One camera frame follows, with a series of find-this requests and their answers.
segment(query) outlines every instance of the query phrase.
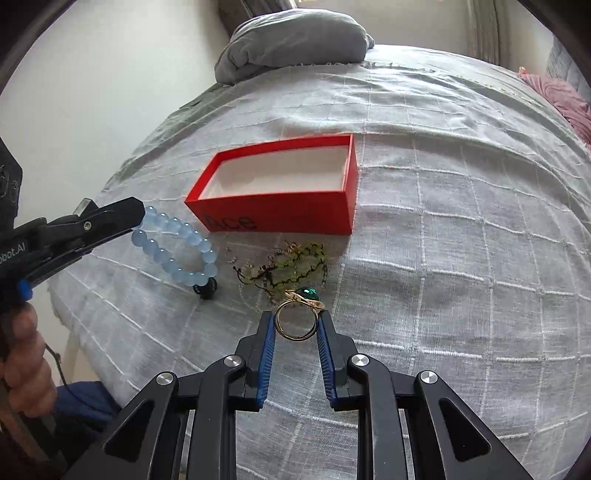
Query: blue trigger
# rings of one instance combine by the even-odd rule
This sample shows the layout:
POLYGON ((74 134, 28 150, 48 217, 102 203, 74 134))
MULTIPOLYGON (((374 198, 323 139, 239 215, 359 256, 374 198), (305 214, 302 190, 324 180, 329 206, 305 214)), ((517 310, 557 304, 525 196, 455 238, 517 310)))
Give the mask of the blue trigger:
POLYGON ((19 280, 17 283, 17 292, 21 302, 29 301, 33 298, 33 289, 26 280, 19 280))

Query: red box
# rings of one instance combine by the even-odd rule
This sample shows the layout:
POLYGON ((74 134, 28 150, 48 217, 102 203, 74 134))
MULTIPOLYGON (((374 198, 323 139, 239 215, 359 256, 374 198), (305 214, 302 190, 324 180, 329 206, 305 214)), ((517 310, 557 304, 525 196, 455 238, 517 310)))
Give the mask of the red box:
POLYGON ((211 232, 350 235, 353 135, 294 138, 217 153, 185 204, 211 232))

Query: blue bead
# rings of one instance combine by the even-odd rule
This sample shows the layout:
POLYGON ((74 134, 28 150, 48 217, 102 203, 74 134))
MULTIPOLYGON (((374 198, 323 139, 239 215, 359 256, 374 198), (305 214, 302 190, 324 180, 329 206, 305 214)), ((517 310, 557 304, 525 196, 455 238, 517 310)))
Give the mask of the blue bead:
POLYGON ((195 285, 197 285, 198 287, 204 287, 205 285, 207 285, 208 281, 209 277, 205 273, 195 273, 195 285))
POLYGON ((154 220, 154 225, 158 230, 164 230, 166 228, 166 224, 168 223, 168 215, 166 213, 160 213, 156 216, 156 220, 154 220))
POLYGON ((204 239, 198 246, 197 246, 197 250, 199 250, 202 253, 205 252, 209 252, 212 249, 212 243, 207 240, 204 239))
POLYGON ((144 253, 149 257, 153 257, 158 249, 158 242, 153 238, 150 238, 146 243, 144 243, 144 253))
POLYGON ((156 215, 158 215, 157 210, 152 206, 145 207, 144 209, 144 223, 154 223, 154 219, 156 218, 156 215))
POLYGON ((195 229, 189 223, 184 223, 181 226, 181 229, 179 230, 178 234, 181 238, 187 239, 194 231, 195 229))
POLYGON ((157 249, 156 253, 154 254, 154 261, 159 265, 166 262, 169 258, 170 258, 170 252, 168 250, 166 250, 165 248, 157 249))
POLYGON ((194 272, 185 272, 185 275, 183 277, 183 283, 188 286, 188 287, 192 287, 193 285, 195 285, 195 273, 194 272))
POLYGON ((187 243, 189 243, 189 245, 191 245, 192 247, 196 247, 201 243, 202 240, 203 240, 203 237, 201 236, 201 234, 195 230, 187 238, 187 243))
POLYGON ((178 267, 175 271, 173 271, 173 280, 176 283, 183 283, 184 271, 181 267, 178 267))
POLYGON ((209 250, 207 252, 202 253, 201 258, 203 258, 203 261, 205 263, 214 263, 217 258, 217 253, 213 250, 209 250))
POLYGON ((166 273, 170 273, 172 275, 172 273, 178 269, 178 263, 174 258, 169 258, 164 263, 163 268, 166 273))
POLYGON ((171 218, 166 224, 166 230, 171 233, 178 233, 183 223, 176 217, 171 218))
POLYGON ((207 275, 207 277, 215 277, 217 275, 217 267, 215 263, 208 263, 205 265, 203 269, 203 273, 207 275))
POLYGON ((131 243, 136 247, 143 247, 148 241, 148 235, 143 230, 134 230, 131 234, 131 243))

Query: white textured blanket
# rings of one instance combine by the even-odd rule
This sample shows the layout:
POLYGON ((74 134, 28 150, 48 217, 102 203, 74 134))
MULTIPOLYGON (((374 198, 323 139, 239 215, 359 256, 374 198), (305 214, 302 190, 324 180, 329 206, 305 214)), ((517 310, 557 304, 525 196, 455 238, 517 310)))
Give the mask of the white textured blanket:
MULTIPOLYGON (((121 238, 52 279, 63 322, 125 404, 160 371, 196 372, 253 333, 267 301, 228 259, 263 264, 284 239, 322 241, 320 294, 340 332, 393 370, 436 371, 535 478, 562 478, 591 417, 591 168, 567 122, 515 74, 376 46, 364 64, 216 87, 173 113, 97 200, 136 196, 190 220, 184 195, 215 152, 333 132, 356 134, 350 238, 213 235, 220 290, 205 303, 121 238)), ((355 415, 331 411, 316 343, 281 340, 265 408, 238 416, 238 477, 354 478, 355 415)))

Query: blue gripper pad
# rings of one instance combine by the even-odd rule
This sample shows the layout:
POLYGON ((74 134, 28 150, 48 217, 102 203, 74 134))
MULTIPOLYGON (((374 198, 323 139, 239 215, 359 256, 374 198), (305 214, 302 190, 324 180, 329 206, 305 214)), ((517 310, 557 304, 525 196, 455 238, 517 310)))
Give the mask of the blue gripper pad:
POLYGON ((324 380, 324 391, 326 398, 332 408, 336 408, 336 386, 335 386, 335 364, 330 355, 330 346, 322 318, 318 319, 318 330, 316 331, 316 341, 318 342, 318 354, 320 356, 320 366, 322 367, 322 379, 324 380))
POLYGON ((275 352, 275 323, 271 317, 267 325, 265 343, 262 347, 261 363, 259 366, 258 383, 256 386, 256 403, 262 408, 269 392, 269 380, 271 379, 271 366, 273 365, 273 353, 275 352))

